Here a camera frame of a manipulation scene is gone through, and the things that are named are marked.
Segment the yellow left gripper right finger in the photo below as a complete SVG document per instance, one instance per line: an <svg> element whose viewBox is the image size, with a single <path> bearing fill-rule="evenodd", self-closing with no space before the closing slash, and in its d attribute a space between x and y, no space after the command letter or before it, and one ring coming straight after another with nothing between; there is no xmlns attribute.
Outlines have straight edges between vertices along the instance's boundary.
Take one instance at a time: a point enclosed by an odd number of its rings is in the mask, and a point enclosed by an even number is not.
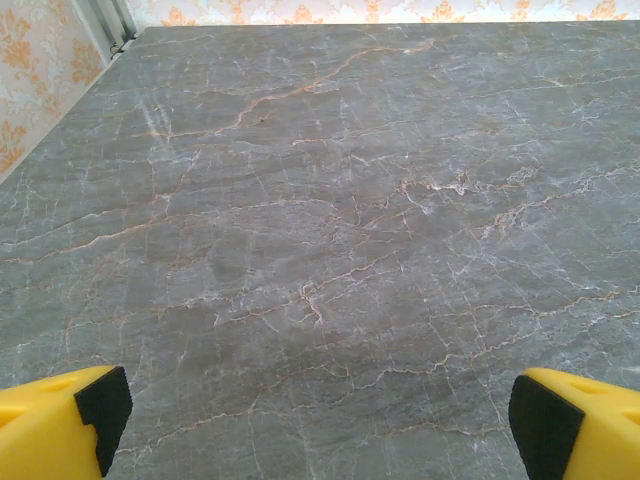
<svg viewBox="0 0 640 480"><path fill-rule="evenodd" d="M637 479L639 392L547 368L513 384L509 425L530 479Z"/></svg>

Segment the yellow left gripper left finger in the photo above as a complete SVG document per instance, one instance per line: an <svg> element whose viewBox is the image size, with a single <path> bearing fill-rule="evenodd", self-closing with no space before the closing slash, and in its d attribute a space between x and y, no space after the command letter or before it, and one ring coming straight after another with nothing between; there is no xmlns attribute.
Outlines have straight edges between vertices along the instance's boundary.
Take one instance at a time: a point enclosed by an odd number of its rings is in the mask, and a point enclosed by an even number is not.
<svg viewBox="0 0 640 480"><path fill-rule="evenodd" d="M106 477L132 407L121 366L95 366L3 389L1 477Z"/></svg>

